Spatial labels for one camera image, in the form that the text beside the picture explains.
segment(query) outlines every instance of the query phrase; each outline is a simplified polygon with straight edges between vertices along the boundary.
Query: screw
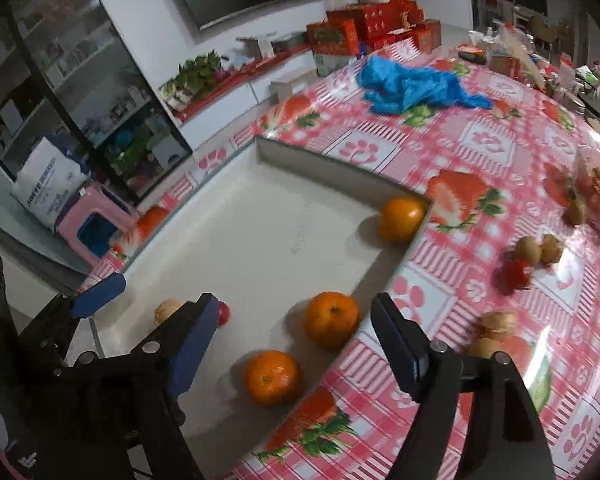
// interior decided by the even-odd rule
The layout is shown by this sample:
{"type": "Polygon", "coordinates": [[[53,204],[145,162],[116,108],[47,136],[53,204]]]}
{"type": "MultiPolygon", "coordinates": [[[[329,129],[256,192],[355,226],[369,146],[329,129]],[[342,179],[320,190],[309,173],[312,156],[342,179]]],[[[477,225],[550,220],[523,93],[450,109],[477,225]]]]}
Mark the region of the screw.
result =
{"type": "Polygon", "coordinates": [[[91,350],[87,350],[86,352],[82,352],[80,357],[78,357],[78,362],[81,365],[88,365],[89,363],[93,363],[97,359],[97,355],[95,352],[91,350]]]}
{"type": "Polygon", "coordinates": [[[493,358],[496,359],[497,363],[501,365],[508,365],[511,362],[511,357],[506,352],[496,352],[493,355],[493,358]]]}
{"type": "Polygon", "coordinates": [[[438,352],[439,354],[443,354],[444,352],[447,351],[448,346],[446,345],[445,342],[439,341],[437,339],[434,339],[429,347],[434,351],[434,352],[438,352]]]}
{"type": "Polygon", "coordinates": [[[160,349],[160,343],[157,341],[147,341],[142,345],[142,351],[145,354],[155,354],[160,349]]]}

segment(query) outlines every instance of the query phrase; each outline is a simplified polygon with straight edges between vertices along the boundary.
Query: blue gripper pad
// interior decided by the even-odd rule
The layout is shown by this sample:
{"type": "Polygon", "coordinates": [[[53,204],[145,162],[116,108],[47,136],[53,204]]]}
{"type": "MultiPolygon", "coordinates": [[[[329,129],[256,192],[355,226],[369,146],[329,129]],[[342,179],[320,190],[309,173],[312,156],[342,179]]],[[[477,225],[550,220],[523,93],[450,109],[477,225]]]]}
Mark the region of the blue gripper pad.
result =
{"type": "Polygon", "coordinates": [[[71,315],[81,319],[89,317],[117,298],[125,289],[125,277],[118,273],[112,274],[76,296],[71,315]]]}
{"type": "Polygon", "coordinates": [[[180,351],[169,362],[167,391],[174,399],[191,387],[206,348],[218,327],[218,300],[214,296],[205,294],[196,306],[201,309],[200,316],[184,339],[180,351]]]}

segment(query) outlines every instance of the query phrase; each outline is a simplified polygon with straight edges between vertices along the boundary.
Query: pink stool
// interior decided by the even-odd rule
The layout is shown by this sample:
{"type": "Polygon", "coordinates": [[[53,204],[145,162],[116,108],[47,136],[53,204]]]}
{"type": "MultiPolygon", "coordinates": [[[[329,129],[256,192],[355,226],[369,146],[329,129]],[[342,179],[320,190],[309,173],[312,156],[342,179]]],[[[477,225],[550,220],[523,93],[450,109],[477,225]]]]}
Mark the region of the pink stool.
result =
{"type": "Polygon", "coordinates": [[[100,257],[80,240],[79,235],[83,227],[94,215],[99,215],[121,231],[128,231],[136,225],[140,215],[98,182],[87,184],[80,188],[78,193],[77,201],[61,217],[58,233],[78,256],[94,267],[100,257]]]}

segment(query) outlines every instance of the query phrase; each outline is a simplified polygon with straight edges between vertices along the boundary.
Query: shelf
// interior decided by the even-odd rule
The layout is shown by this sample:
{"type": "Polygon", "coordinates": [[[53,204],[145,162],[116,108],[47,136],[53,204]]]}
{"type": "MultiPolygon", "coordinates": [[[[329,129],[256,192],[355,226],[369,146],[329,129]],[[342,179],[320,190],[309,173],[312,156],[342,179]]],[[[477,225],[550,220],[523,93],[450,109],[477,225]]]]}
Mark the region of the shelf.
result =
{"type": "Polygon", "coordinates": [[[109,139],[110,136],[113,135],[113,133],[115,133],[115,131],[122,126],[124,123],[126,123],[131,117],[133,117],[135,114],[137,114],[141,108],[144,108],[147,104],[149,104],[151,102],[151,98],[149,99],[145,99],[144,102],[142,102],[141,105],[137,106],[134,110],[131,110],[130,112],[127,112],[126,114],[124,114],[122,117],[120,117],[120,120],[115,124],[115,126],[113,126],[112,129],[110,129],[104,136],[104,138],[98,142],[97,144],[94,144],[93,146],[95,148],[99,148],[100,146],[102,146],[107,139],[109,139]]]}
{"type": "Polygon", "coordinates": [[[96,57],[98,54],[102,53],[104,50],[106,50],[108,47],[110,47],[112,44],[114,44],[116,41],[118,40],[117,37],[113,37],[111,38],[111,40],[107,41],[107,43],[103,44],[98,50],[96,50],[93,54],[90,54],[89,56],[87,56],[82,63],[80,63],[80,65],[76,66],[74,69],[71,70],[71,72],[68,72],[67,75],[64,76],[64,79],[62,80],[62,82],[53,88],[54,94],[57,94],[61,89],[62,86],[65,85],[65,83],[72,78],[72,76],[76,73],[76,72],[80,72],[80,69],[82,69],[85,65],[87,65],[94,57],[96,57]]]}
{"type": "Polygon", "coordinates": [[[231,90],[237,88],[238,86],[249,82],[252,79],[256,79],[257,77],[263,75],[264,73],[273,70],[275,67],[279,66],[281,63],[285,62],[292,56],[296,54],[302,54],[309,50],[310,47],[307,44],[297,46],[292,48],[291,50],[287,50],[286,52],[281,52],[276,54],[269,59],[261,59],[258,61],[253,61],[245,66],[243,66],[238,72],[231,74],[227,79],[219,83],[208,95],[203,97],[202,99],[192,101],[183,111],[181,112],[173,112],[173,116],[183,123],[189,121],[193,116],[197,115],[202,111],[203,108],[208,107],[211,103],[217,101],[223,95],[227,94],[231,90]]]}
{"type": "Polygon", "coordinates": [[[18,137],[20,136],[20,134],[22,133],[22,131],[27,127],[27,125],[31,122],[33,116],[35,114],[37,114],[44,106],[45,104],[48,103],[48,101],[46,99],[42,99],[42,101],[40,101],[35,108],[33,108],[33,110],[31,111],[31,113],[27,116],[26,119],[24,119],[24,121],[22,121],[22,124],[18,127],[18,129],[15,131],[15,133],[13,134],[13,137],[11,137],[11,140],[7,143],[7,145],[4,147],[4,151],[2,152],[2,157],[5,157],[8,153],[8,151],[11,149],[11,147],[13,146],[14,142],[18,139],[18,137]]]}
{"type": "MultiPolygon", "coordinates": [[[[79,9],[76,11],[75,13],[75,17],[76,18],[81,18],[83,17],[85,14],[87,14],[88,12],[90,12],[90,10],[95,9],[96,6],[92,6],[91,4],[84,6],[83,8],[79,9]]],[[[39,22],[37,22],[33,27],[31,27],[27,32],[25,32],[22,35],[22,39],[26,40],[31,34],[33,34],[37,28],[39,28],[40,26],[44,25],[44,23],[46,22],[46,20],[44,18],[40,19],[39,22]]],[[[15,46],[12,46],[8,52],[7,52],[7,57],[4,58],[4,61],[2,63],[0,63],[0,66],[4,65],[9,58],[17,51],[17,48],[15,46]]]]}

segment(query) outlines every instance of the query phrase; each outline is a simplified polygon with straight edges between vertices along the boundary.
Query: red decoration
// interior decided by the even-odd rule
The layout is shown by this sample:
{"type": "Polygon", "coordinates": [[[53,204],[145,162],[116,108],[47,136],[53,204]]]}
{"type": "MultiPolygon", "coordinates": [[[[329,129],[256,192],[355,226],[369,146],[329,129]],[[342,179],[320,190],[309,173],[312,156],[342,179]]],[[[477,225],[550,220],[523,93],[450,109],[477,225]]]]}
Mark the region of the red decoration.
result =
{"type": "Polygon", "coordinates": [[[355,56],[360,53],[353,20],[330,18],[322,23],[310,23],[306,31],[314,54],[355,56]]]}

